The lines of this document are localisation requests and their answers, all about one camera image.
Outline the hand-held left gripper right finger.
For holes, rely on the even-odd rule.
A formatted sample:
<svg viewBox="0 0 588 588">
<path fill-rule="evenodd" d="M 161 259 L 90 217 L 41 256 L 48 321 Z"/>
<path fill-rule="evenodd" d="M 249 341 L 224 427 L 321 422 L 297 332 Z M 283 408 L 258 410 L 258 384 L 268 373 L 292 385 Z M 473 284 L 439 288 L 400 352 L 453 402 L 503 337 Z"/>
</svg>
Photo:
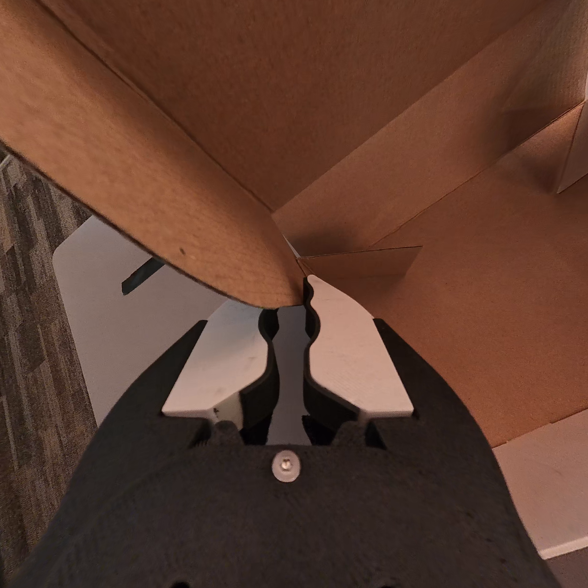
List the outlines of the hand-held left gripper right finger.
<svg viewBox="0 0 588 588">
<path fill-rule="evenodd" d="M 412 416 L 413 403 L 370 312 L 315 275 L 306 278 L 304 294 L 307 412 L 321 425 Z"/>
</svg>

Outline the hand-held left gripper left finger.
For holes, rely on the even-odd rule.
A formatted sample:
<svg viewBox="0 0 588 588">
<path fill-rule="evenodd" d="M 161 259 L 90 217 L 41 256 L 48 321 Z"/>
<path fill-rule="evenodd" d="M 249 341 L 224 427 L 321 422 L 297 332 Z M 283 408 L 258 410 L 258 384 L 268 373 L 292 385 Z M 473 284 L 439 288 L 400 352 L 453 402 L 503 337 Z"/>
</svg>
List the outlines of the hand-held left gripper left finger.
<svg viewBox="0 0 588 588">
<path fill-rule="evenodd" d="M 277 310 L 229 300 L 206 321 L 162 412 L 232 422 L 250 430 L 270 420 L 279 399 L 273 339 Z"/>
</svg>

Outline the cardboard mailer box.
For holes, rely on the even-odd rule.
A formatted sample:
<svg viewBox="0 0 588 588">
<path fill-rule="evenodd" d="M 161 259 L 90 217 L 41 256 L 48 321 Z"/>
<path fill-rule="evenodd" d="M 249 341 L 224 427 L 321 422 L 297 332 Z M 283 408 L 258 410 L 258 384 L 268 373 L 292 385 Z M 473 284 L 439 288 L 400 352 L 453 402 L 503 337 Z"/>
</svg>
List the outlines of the cardboard mailer box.
<svg viewBox="0 0 588 588">
<path fill-rule="evenodd" d="M 587 1 L 1 1 L 1 144 L 241 302 L 334 258 L 493 446 L 587 408 Z"/>
</svg>

